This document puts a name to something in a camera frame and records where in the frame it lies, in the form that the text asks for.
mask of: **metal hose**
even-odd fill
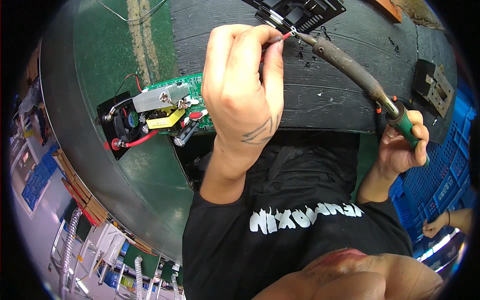
[[[82,211],[80,208],[75,208],[72,213],[70,224],[68,225],[67,239],[63,245],[63,257],[61,261],[61,274],[59,282],[59,296],[65,299],[65,289],[63,288],[67,283],[68,269],[70,268],[70,255],[72,254],[73,240],[77,234],[77,225],[80,220]]]
[[[181,300],[180,294],[179,294],[179,286],[177,284],[177,276],[179,274],[177,272],[172,273],[172,284],[173,284],[173,294],[175,295],[175,300]]]
[[[137,300],[142,300],[142,289],[144,288],[144,281],[142,277],[142,257],[135,257],[135,294],[137,294]]]

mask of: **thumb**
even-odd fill
[[[430,230],[430,229],[434,229],[434,228],[435,228],[434,223],[430,223],[430,224],[427,224],[427,225],[423,226],[423,230]]]
[[[270,110],[278,113],[279,117],[283,110],[283,40],[271,44],[265,51],[263,86],[265,98]]]
[[[421,140],[415,147],[415,166],[423,166],[427,161],[427,142]]]

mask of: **circuit board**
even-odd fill
[[[192,99],[198,100],[198,104],[192,105],[189,108],[185,109],[185,116],[180,119],[180,120],[183,120],[186,116],[189,116],[191,112],[202,111],[203,109],[205,109],[204,99],[202,98],[202,94],[200,92],[202,87],[202,79],[203,79],[203,73],[193,74],[193,75],[183,76],[183,77],[163,81],[157,84],[153,84],[153,85],[147,86],[145,89],[147,89],[148,91],[151,91],[153,89],[156,89],[165,85],[169,85],[169,84],[187,83],[190,91],[190,97]],[[181,126],[178,123],[175,124],[175,126],[167,128],[165,131],[159,131],[158,133],[159,134],[176,134],[181,129]],[[210,118],[209,115],[206,115],[201,119],[199,119],[198,123],[199,123],[199,128],[197,130],[197,133],[215,132],[212,119]]]

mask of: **hand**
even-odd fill
[[[435,221],[427,224],[427,219],[423,221],[422,233],[427,238],[433,238],[443,226],[448,225],[448,215],[443,213],[435,219]]]
[[[412,167],[423,166],[427,160],[429,133],[423,125],[423,116],[417,110],[407,111],[407,116],[413,124],[412,134],[420,141],[412,149],[397,129],[387,125],[378,148],[378,161],[387,174],[398,175]]]
[[[214,152],[233,172],[257,160],[280,124],[283,110],[282,34],[267,25],[224,25],[210,34],[202,96],[215,125]],[[263,82],[259,67],[262,45]]]

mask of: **green handle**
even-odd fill
[[[403,110],[401,111],[402,119],[395,124],[391,124],[390,126],[395,127],[402,133],[402,135],[405,137],[407,142],[410,144],[410,146],[415,149],[417,147],[417,144],[419,143],[419,139],[417,139],[413,134],[412,134],[412,122],[407,117],[406,112]],[[427,160],[425,161],[425,164],[423,165],[424,167],[428,167],[430,164],[430,158],[428,157],[427,153]]]

